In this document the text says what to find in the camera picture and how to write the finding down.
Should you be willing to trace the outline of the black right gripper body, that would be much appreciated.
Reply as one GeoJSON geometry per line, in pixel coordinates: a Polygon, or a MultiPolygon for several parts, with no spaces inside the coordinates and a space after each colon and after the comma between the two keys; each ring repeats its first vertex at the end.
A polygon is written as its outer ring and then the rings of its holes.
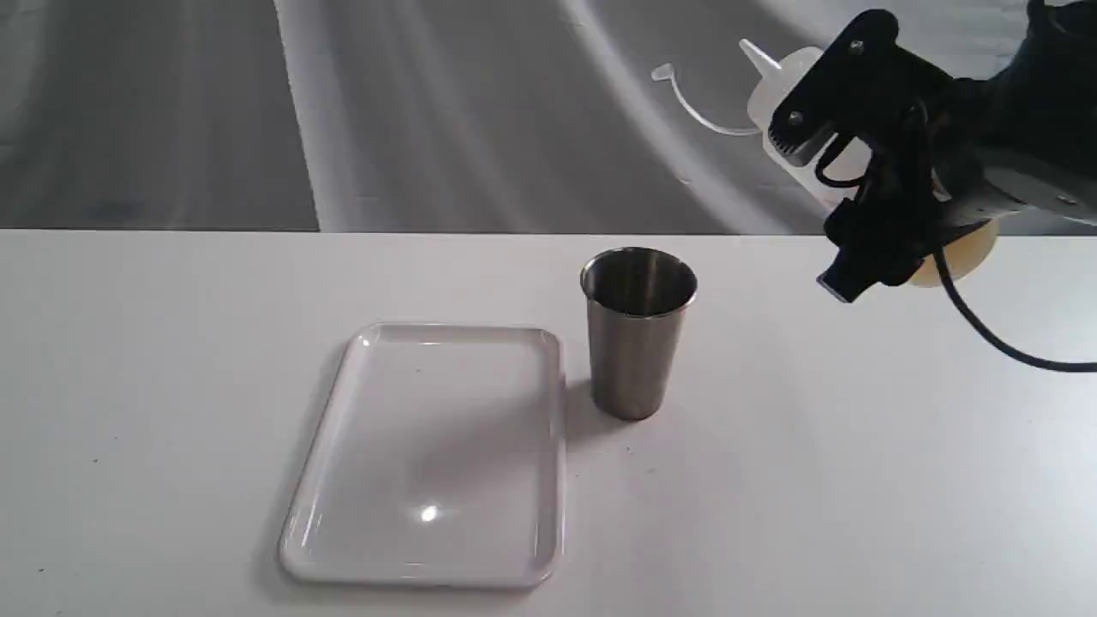
{"type": "Polygon", "coordinates": [[[988,179],[979,141],[987,136],[995,79],[953,78],[943,93],[905,114],[897,148],[872,152],[853,200],[908,200],[921,221],[921,258],[1024,210],[988,179]]]}

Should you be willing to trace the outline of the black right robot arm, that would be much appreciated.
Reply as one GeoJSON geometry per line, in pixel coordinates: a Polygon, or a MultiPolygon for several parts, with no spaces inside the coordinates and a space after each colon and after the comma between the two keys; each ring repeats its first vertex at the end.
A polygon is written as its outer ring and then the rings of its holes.
{"type": "Polygon", "coordinates": [[[986,81],[953,77],[898,45],[868,10],[776,106],[765,132],[783,162],[851,190],[825,221],[818,277],[850,303],[908,282],[937,250],[1030,207],[1094,223],[1094,3],[1030,1],[1019,51],[986,81]]]}

